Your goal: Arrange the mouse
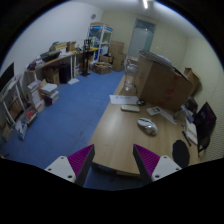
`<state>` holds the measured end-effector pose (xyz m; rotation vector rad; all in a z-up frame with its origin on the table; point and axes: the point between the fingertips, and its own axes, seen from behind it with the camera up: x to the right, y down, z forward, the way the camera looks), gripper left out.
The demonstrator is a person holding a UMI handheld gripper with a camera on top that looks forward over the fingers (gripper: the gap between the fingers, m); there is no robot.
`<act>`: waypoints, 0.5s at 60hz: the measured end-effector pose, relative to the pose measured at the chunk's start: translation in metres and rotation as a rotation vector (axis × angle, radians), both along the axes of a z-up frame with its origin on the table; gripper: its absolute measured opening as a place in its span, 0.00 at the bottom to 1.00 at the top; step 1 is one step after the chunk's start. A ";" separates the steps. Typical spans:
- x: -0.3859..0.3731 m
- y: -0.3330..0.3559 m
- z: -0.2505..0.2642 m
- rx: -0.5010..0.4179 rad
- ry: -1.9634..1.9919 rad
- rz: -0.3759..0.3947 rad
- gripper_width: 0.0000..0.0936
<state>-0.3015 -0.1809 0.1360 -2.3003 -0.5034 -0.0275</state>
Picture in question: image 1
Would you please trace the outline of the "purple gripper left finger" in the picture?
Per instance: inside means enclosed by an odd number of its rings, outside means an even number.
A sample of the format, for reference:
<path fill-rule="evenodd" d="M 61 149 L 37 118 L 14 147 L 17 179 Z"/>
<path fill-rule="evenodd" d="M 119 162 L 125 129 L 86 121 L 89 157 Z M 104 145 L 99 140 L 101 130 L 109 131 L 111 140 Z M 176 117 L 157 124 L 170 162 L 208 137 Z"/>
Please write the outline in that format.
<path fill-rule="evenodd" d="M 46 171 L 83 186 L 94 155 L 94 145 L 89 145 L 68 157 L 59 156 L 46 168 Z"/>

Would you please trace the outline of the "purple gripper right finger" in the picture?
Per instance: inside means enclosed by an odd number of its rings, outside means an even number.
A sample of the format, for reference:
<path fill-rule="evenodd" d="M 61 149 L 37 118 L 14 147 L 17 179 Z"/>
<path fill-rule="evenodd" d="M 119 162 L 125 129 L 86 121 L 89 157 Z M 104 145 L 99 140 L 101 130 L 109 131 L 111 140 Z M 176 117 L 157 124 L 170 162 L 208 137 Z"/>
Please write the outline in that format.
<path fill-rule="evenodd" d="M 169 156 L 159 156 L 137 144 L 133 145 L 133 156 L 140 176 L 146 183 L 157 181 L 181 170 L 181 167 Z"/>

